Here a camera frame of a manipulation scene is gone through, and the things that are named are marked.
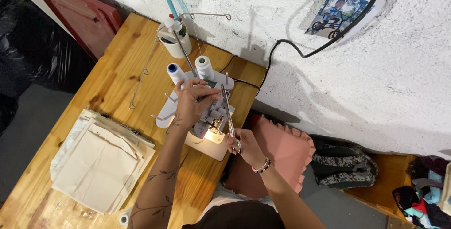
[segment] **camouflage backpack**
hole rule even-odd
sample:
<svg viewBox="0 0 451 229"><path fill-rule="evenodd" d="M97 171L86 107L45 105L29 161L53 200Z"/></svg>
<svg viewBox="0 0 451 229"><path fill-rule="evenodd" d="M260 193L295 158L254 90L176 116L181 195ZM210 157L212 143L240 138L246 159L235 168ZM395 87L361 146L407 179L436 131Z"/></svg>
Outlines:
<svg viewBox="0 0 451 229"><path fill-rule="evenodd" d="M356 143L320 135L310 135L316 151L310 163L318 185L337 189L373 186L377 164Z"/></svg>

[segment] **pink pillow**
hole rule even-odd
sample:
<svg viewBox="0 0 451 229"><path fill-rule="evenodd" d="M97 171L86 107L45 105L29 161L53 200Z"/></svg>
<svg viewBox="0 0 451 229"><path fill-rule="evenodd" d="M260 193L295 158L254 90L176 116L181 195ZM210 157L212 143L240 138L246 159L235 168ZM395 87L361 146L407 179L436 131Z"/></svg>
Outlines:
<svg viewBox="0 0 451 229"><path fill-rule="evenodd" d="M264 116L255 124L252 132L263 151L272 161L272 166L281 174L294 191L302 189L302 173L312 161L315 152L312 139L307 133L274 125ZM238 157L228 179L226 188L256 200L268 196L261 177L254 173L242 157Z"/></svg>

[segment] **metal scissors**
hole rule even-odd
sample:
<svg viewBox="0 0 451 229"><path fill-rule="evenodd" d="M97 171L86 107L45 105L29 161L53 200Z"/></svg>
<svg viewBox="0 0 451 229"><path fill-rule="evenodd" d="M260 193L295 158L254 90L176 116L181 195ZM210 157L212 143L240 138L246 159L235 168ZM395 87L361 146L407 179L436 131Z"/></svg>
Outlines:
<svg viewBox="0 0 451 229"><path fill-rule="evenodd" d="M234 147L232 147L232 149L234 151L238 152L239 154L241 154L243 152L243 149L241 148L240 140L238 140L238 138L235 137L235 128L233 128L232 116L230 115L230 109L229 109L229 99L227 97L227 92L226 92L226 89L224 88L223 84L221 84L221 90L222 90L222 100L224 101L224 104L225 104L225 113L227 114L227 120L229 121L229 133L230 133L231 137L236 139L239 150L238 151L235 150Z"/></svg>

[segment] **beaded bracelet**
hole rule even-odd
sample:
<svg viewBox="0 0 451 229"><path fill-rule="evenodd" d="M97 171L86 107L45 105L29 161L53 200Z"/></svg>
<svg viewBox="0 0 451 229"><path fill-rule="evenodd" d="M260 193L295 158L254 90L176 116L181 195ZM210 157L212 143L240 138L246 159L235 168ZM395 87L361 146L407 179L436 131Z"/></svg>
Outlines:
<svg viewBox="0 0 451 229"><path fill-rule="evenodd" d="M269 158L266 158L265 164L262 166L262 168L260 168L260 169L255 169L254 167L251 167L251 168L254 171L254 173L261 174L266 169L268 169L270 165L271 165L271 160Z"/></svg>

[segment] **boy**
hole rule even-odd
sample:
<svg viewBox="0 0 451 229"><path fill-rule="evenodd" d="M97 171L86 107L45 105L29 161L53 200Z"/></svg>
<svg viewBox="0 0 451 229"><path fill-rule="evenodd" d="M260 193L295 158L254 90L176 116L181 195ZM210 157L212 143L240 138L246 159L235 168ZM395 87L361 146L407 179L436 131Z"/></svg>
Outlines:
<svg viewBox="0 0 451 229"><path fill-rule="evenodd" d="M324 14L324 21L321 25L326 25L327 23L329 23L330 20L333 20L334 23L337 23L338 21L340 21L339 18L336 17L336 14L340 11L341 7L343 7L343 5L345 5L346 0L338 0L335 3L334 7L330 7L329 9L326 10L326 13Z"/></svg>

